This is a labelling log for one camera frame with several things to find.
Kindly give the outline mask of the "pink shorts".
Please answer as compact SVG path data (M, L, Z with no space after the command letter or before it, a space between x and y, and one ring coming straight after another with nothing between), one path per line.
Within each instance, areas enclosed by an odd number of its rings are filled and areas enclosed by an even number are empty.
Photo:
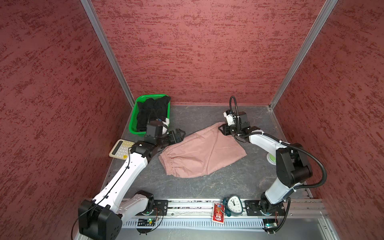
M218 122L195 132L178 144L165 148L159 155L166 174L177 178L209 175L247 156L244 148L219 130Z

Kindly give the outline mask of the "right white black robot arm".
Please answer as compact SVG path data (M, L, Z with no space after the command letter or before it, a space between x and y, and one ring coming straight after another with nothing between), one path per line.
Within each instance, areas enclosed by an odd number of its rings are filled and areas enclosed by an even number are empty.
M219 130L225 136L239 137L262 148L268 152L270 159L275 160L277 178L261 195L259 203L263 215L271 215L295 191L295 187L301 186L313 176L307 155L298 150L302 148L300 144L290 145L256 127L243 129L237 133L234 125L222 124Z

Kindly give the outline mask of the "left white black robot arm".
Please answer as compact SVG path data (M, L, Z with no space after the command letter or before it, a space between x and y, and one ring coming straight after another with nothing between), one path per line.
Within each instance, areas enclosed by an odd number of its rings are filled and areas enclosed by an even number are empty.
M145 136L134 143L113 179L91 201L84 200L79 206L75 221L79 233L92 240L114 240L125 220L142 212L151 212L153 194L138 191L126 203L122 202L123 198L152 157L166 147L182 142L185 136L185 131L175 129L157 138Z

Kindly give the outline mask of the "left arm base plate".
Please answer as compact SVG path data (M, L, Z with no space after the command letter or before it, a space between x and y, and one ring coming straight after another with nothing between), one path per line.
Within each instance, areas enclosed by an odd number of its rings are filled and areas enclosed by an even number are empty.
M168 200L149 200L145 210L138 216L165 216L168 211Z

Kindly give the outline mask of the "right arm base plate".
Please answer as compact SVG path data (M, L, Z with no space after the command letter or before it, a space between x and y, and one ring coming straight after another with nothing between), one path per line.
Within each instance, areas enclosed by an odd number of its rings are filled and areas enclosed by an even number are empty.
M247 212L247 216L278 216L282 217L286 213L284 202L272 205L267 210L262 210L260 200L245 200L244 209Z

